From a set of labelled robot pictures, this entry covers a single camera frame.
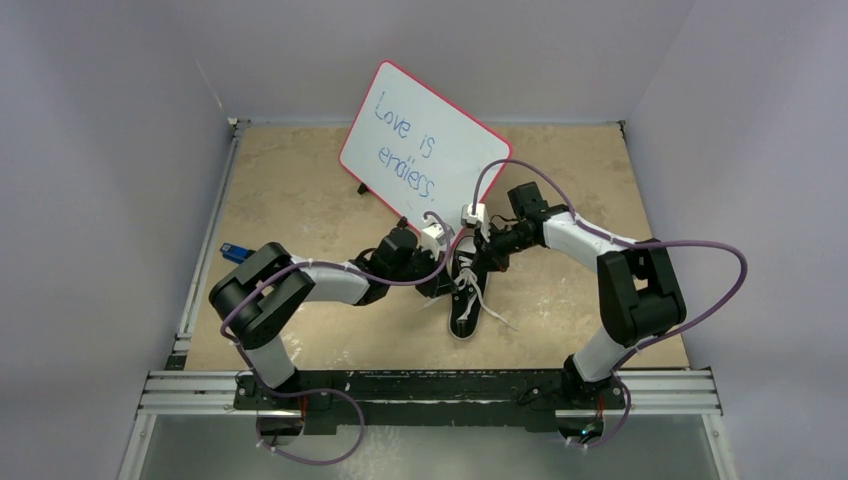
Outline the white shoelace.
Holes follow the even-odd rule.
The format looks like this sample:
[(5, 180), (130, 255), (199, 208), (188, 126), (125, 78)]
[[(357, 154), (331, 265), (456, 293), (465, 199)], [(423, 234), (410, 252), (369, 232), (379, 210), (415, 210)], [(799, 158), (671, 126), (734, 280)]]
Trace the white shoelace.
[(472, 258), (460, 254), (453, 261), (453, 280), (456, 291), (451, 297), (451, 310), (448, 320), (449, 333), (457, 340), (470, 339), (477, 330), (480, 314), (485, 312), (501, 321), (508, 328), (517, 331), (505, 317), (490, 308), (484, 300), (488, 273), (476, 273), (471, 268)]

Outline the black canvas sneaker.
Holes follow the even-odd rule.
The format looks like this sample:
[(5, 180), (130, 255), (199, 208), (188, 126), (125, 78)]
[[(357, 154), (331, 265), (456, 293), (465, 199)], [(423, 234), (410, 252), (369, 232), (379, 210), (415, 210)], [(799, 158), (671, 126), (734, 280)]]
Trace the black canvas sneaker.
[(472, 237), (464, 236), (452, 254), (450, 275), (456, 289), (451, 297), (448, 327), (458, 340), (468, 340), (475, 334), (483, 310), (481, 296), (486, 291), (489, 273), (472, 266), (475, 253)]

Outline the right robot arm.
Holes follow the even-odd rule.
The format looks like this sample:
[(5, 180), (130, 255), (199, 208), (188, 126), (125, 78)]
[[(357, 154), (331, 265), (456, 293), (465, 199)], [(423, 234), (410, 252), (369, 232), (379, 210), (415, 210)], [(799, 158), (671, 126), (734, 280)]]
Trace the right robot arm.
[(683, 322), (686, 306), (666, 249), (621, 239), (584, 221), (564, 205), (551, 206), (533, 183), (508, 192), (516, 220), (504, 228), (485, 206), (464, 207), (462, 221), (474, 231), (474, 272), (504, 272), (509, 258), (532, 247), (564, 253), (594, 272), (601, 325), (588, 343), (568, 356), (560, 372), (564, 399), (584, 407), (606, 387), (616, 365), (646, 339)]

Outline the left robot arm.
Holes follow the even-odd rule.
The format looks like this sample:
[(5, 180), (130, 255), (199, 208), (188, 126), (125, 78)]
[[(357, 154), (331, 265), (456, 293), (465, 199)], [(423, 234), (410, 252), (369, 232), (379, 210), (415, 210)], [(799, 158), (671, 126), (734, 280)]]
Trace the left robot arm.
[(450, 244), (451, 231), (439, 222), (420, 233), (397, 226), (376, 247), (343, 263), (301, 258), (270, 242), (215, 284), (208, 300), (222, 321), (222, 335), (261, 379), (260, 397), (284, 409), (301, 387), (280, 334), (302, 304), (367, 306), (392, 287), (413, 287), (425, 297), (444, 295), (451, 290)]

